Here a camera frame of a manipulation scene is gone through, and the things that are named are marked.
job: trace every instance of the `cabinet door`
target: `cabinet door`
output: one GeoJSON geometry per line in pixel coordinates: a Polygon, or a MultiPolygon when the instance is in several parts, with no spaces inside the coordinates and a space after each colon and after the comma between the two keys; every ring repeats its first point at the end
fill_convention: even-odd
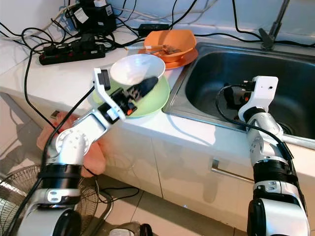
{"type": "MultiPolygon", "coordinates": [[[[240,211],[238,203],[243,199],[242,181],[209,170],[213,159],[231,172],[241,169],[237,164],[159,139],[153,139],[153,146],[166,200],[241,230],[246,228],[248,205],[240,211]]],[[[251,167],[244,170],[251,177],[251,167]]]]}
{"type": "Polygon", "coordinates": [[[115,124],[100,143],[104,174],[162,197],[151,138],[115,124]]]}

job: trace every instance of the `kitchen counter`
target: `kitchen counter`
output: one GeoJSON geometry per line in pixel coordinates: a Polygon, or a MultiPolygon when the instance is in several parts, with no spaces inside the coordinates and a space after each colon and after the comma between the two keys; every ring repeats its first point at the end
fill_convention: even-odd
{"type": "MultiPolygon", "coordinates": [[[[114,35],[119,43],[135,39],[135,36],[124,28],[119,28],[114,35]]],[[[242,43],[226,38],[198,38],[198,41],[252,48],[260,47],[259,43],[242,43]]],[[[315,56],[314,49],[276,45],[275,50],[315,56]]],[[[47,66],[42,66],[38,61],[38,56],[35,55],[33,56],[28,76],[29,98],[37,104],[69,111],[92,86],[94,67],[110,68],[114,62],[127,56],[128,53],[130,52],[125,49],[116,49],[107,53],[106,57],[102,59],[47,66]]],[[[23,98],[26,65],[27,60],[1,74],[0,91],[23,98]]],[[[165,72],[164,75],[171,87],[182,69],[181,67],[165,72]]],[[[82,115],[92,107],[92,103],[91,99],[87,99],[75,113],[82,115]]],[[[162,111],[142,118],[127,119],[118,125],[134,132],[160,137],[182,146],[209,152],[212,156],[220,156],[227,160],[250,166],[249,147],[246,135],[242,132],[170,116],[162,111]]],[[[315,151],[295,145],[289,145],[289,147],[295,157],[294,163],[297,172],[315,177],[315,172],[313,171],[315,151]]]]}

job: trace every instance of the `sink basin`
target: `sink basin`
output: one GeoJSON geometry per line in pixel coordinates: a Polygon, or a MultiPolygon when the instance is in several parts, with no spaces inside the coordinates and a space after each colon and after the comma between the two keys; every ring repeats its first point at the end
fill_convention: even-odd
{"type": "MultiPolygon", "coordinates": [[[[210,43],[198,43],[196,48],[199,57],[183,69],[164,112],[242,130],[219,115],[217,92],[225,83],[239,84],[257,75],[277,76],[269,113],[287,136],[315,139],[315,57],[210,43]]],[[[239,103],[244,92],[233,90],[235,103],[239,103]]],[[[223,95],[220,107],[230,118],[237,116],[236,110],[227,108],[223,95]]]]}

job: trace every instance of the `metal handle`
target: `metal handle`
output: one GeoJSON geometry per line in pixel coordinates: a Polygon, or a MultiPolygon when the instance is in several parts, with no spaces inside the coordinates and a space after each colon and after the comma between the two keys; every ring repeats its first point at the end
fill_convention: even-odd
{"type": "Polygon", "coordinates": [[[246,178],[244,176],[240,176],[240,175],[234,174],[232,172],[224,171],[224,170],[219,169],[219,161],[215,160],[215,159],[213,159],[213,161],[212,161],[211,171],[215,172],[215,173],[218,173],[218,174],[225,175],[225,176],[229,176],[229,177],[232,177],[232,178],[236,178],[236,179],[248,182],[248,183],[254,183],[254,180],[251,179],[251,178],[246,178]]]}

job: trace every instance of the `fan grille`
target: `fan grille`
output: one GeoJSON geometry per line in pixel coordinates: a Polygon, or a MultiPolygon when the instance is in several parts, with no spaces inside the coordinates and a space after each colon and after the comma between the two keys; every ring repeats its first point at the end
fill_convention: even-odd
{"type": "MultiPolygon", "coordinates": [[[[40,166],[33,165],[11,173],[6,179],[0,181],[0,235],[4,235],[9,227],[19,205],[37,180],[40,166]]],[[[86,186],[85,179],[79,183],[81,200],[75,210],[81,215],[82,230],[88,227],[94,217],[97,208],[97,195],[94,187],[86,186]]],[[[17,222],[21,223],[25,210],[21,213],[17,222]]]]}

